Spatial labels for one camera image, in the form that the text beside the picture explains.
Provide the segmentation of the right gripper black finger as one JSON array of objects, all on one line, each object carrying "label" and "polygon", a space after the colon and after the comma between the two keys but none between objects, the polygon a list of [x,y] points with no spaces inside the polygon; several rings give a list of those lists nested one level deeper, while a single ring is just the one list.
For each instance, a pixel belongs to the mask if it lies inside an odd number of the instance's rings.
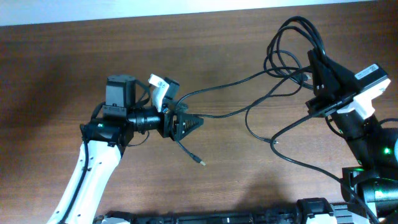
[{"label": "right gripper black finger", "polygon": [[358,93],[360,85],[354,79],[355,73],[329,57],[325,59],[325,89],[327,93]]},{"label": "right gripper black finger", "polygon": [[333,96],[340,84],[329,67],[317,56],[314,50],[307,52],[312,68],[313,92],[315,96]]}]

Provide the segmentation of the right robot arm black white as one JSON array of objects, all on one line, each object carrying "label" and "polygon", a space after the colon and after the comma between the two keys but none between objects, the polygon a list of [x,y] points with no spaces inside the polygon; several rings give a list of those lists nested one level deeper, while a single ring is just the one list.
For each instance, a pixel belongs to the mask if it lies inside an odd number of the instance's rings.
[{"label": "right robot arm black white", "polygon": [[308,59],[315,95],[308,112],[332,118],[359,164],[342,170],[343,183],[377,218],[397,223],[397,128],[382,127],[372,104],[391,83],[388,74],[376,63],[353,73],[314,50]]}]

